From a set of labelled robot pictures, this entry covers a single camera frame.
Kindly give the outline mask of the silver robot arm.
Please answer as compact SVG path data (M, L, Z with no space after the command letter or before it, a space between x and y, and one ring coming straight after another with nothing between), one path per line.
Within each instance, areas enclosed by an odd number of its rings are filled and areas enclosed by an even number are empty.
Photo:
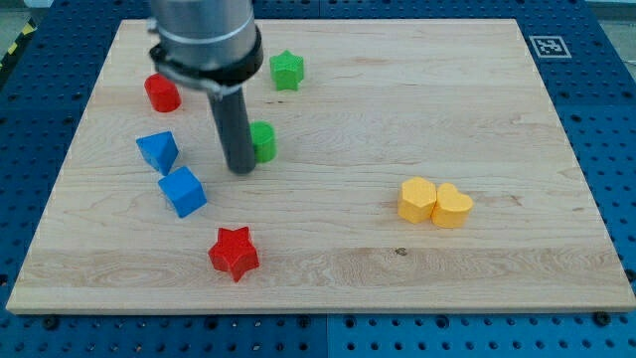
M262 37L250 0L150 0L149 51L168 80L215 97L230 95L263 62Z

